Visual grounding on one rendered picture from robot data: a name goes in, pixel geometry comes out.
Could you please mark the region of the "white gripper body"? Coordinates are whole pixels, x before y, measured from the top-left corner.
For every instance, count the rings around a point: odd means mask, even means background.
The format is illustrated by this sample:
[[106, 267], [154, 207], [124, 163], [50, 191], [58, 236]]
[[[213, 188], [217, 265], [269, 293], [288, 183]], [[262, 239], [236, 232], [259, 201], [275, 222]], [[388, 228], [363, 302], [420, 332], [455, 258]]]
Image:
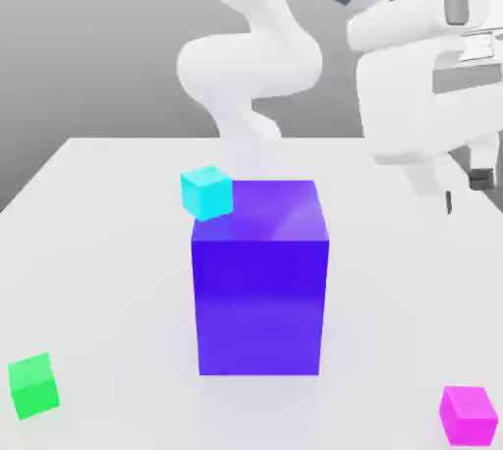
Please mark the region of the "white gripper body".
[[[459, 47], [392, 47], [356, 68], [364, 137], [382, 164], [415, 163], [503, 129], [503, 60], [459, 64]], [[475, 68], [469, 88], [436, 93], [433, 76]]]

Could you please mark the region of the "small cyan cube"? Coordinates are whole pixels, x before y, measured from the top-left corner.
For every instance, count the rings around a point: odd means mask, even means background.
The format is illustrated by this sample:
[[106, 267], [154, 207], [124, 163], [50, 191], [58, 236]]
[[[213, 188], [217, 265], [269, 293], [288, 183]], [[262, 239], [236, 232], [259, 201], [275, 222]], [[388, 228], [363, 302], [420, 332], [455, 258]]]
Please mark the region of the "small cyan cube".
[[184, 209], [198, 221], [233, 210], [233, 180], [214, 166], [183, 173], [181, 190]]

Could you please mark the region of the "small magenta cube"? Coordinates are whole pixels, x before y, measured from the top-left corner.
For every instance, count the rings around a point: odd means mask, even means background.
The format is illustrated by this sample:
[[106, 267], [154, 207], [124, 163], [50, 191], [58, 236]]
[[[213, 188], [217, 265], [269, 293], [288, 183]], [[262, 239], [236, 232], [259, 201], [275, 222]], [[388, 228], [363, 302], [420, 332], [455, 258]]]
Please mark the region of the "small magenta cube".
[[453, 446], [489, 446], [499, 424], [486, 390], [479, 386], [445, 386], [439, 416]]

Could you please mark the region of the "small green cube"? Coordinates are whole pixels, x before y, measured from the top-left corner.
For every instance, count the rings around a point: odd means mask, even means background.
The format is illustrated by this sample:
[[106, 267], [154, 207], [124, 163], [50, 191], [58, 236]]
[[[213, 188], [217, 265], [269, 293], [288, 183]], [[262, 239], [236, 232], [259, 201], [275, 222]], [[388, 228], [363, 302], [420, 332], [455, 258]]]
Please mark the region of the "small green cube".
[[11, 397], [20, 420], [60, 405], [57, 383], [48, 353], [8, 364], [8, 378]]

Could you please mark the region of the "large purple box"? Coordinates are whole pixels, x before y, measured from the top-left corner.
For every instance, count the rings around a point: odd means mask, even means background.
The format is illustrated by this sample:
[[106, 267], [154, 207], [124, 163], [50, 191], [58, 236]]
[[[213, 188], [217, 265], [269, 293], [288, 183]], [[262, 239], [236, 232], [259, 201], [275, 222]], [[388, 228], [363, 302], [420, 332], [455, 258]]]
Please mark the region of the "large purple box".
[[231, 213], [196, 222], [198, 370], [317, 375], [329, 235], [311, 180], [237, 181]]

